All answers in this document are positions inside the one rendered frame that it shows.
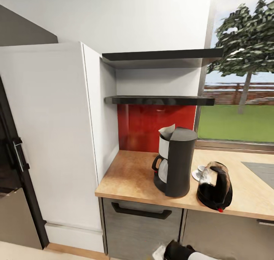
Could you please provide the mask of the paper coffee filter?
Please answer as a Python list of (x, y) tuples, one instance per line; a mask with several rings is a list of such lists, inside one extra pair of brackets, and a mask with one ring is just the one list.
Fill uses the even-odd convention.
[(160, 129), (160, 133), (164, 136), (164, 138), (169, 141), (169, 138), (171, 138), (173, 132), (175, 130), (175, 124), (170, 127), (164, 127)]

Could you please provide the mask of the coffee cup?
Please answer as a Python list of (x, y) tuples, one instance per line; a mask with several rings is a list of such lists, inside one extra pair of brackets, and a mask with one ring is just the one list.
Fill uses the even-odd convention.
[(203, 165), (198, 166), (198, 173), (199, 173), (199, 175), (202, 174), (202, 172), (203, 172), (203, 170), (204, 170), (205, 167), (206, 166), (203, 166)]

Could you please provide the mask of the electric kettle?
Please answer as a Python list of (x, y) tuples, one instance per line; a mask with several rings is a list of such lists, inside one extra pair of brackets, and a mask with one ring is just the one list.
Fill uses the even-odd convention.
[(208, 163), (199, 179), (197, 197), (208, 208), (220, 212), (231, 204), (232, 184), (224, 164), (216, 161)]

